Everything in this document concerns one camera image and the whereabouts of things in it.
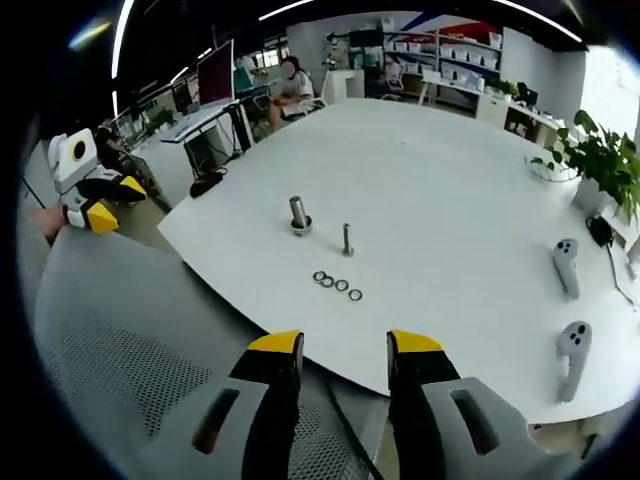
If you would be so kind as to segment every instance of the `white wall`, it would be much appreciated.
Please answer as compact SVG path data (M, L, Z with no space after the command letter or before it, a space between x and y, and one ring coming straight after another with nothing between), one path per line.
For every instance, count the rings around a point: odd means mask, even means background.
M538 92L538 109L554 114L556 54L551 50L528 35L504 28L500 78L526 83Z
M636 149L640 150L640 109L638 109L638 121L636 122L636 137L634 142L636 142Z
M619 83L622 61L614 48L589 48L580 108L605 128L635 138L639 99Z
M59 195L53 185L53 177L46 155L47 148L48 142L40 141L36 144L24 166L23 176L44 206L50 208L58 204ZM29 205L40 206L26 188L23 189L22 194Z
M330 33L347 33L357 30L367 22L373 22L388 14L369 12L325 18L315 22L299 23L287 28L289 53L298 57L302 68L311 76L316 93L320 93L326 72L325 38Z
M571 127L582 101L586 52L556 53L555 57L556 72L552 82L554 104L548 111Z

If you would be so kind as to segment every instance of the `ceiling light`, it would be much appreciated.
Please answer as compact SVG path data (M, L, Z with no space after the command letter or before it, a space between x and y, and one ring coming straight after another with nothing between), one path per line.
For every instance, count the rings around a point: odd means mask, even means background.
M107 31L111 26L111 22L95 20L87 24L80 32L73 36L69 42L69 48L79 51L88 45L94 38L101 33Z
M111 100L113 101L113 118L118 116L118 92L111 92Z
M213 48L211 48L211 47L207 48L204 52L202 52L200 55L198 55L198 60L202 60L204 57L209 55L211 52L213 52Z
M549 20L547 17L544 17L544 16L540 15L538 12L534 12L533 10L530 10L527 7L523 7L522 5L518 5L517 3L510 2L509 0L493 0L493 1L494 2L498 2L498 3L502 3L503 5L506 5L508 7L515 8L517 10L520 10L521 12L528 13L532 17L535 17L538 20L542 20L546 24L551 25L554 28L557 28L562 33L564 33L566 36L570 37L571 39L575 40L576 42L582 43L582 39L579 36L577 36L575 33L570 32L569 30L564 28L562 25L554 22L553 20Z
M291 5L287 5L286 7L279 8L278 10L274 10L271 13L267 13L262 17L258 18L258 21L266 20L267 18L273 17L274 15L278 15L279 13L286 12L287 10L291 10L292 8L299 7L300 5L304 5L305 3L313 2L313 0L300 0L299 2L292 3Z
M116 26L116 36L113 41L113 55L111 57L111 78L116 78L118 76L118 63L120 62L120 49L122 48L124 29L127 26L127 20L129 20L129 14L131 13L133 2L134 0L124 0L122 10L120 10L120 17L118 18L118 25Z
M171 79L171 81L169 82L169 85L172 85L172 84L173 84L173 82L175 82L177 79L179 79L179 78L182 76L182 74L183 74L184 72L186 72L187 70L189 70L189 67L184 67L182 70L180 70L180 71L178 72L178 74L177 74L175 77L173 77L173 78Z

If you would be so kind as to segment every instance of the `blue stripe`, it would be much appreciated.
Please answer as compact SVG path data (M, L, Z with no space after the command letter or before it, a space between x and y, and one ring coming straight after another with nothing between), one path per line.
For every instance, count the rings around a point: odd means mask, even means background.
M427 12L422 12L420 14L418 14L416 16L416 18L414 18L413 20L411 20L409 23L407 23L404 27L402 27L400 29L401 32L404 32L406 30L411 30L412 28L418 27L420 25L422 25L423 23L427 23L429 20L433 20L434 18L439 17L440 14L433 14L433 13L427 13ZM397 35L392 35L390 41L393 41L394 38Z

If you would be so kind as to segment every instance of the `window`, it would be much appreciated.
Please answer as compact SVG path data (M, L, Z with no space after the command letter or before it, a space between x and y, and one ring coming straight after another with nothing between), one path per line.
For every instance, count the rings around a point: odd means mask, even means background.
M280 63L278 59L278 50L267 50L256 55L256 64L259 68L269 68Z

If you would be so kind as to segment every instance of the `woman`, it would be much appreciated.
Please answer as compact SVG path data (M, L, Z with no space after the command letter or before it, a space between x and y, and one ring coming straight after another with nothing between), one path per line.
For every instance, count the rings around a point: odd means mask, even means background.
M95 141L98 160L104 168L124 174L120 156L127 155L127 150L118 136L111 131L109 123L108 119L104 120L96 130Z
M296 57L287 57L280 64L282 71L282 94L271 99L269 123L274 131L282 127L282 119L305 112L302 100L313 98L313 85L307 72L300 67Z

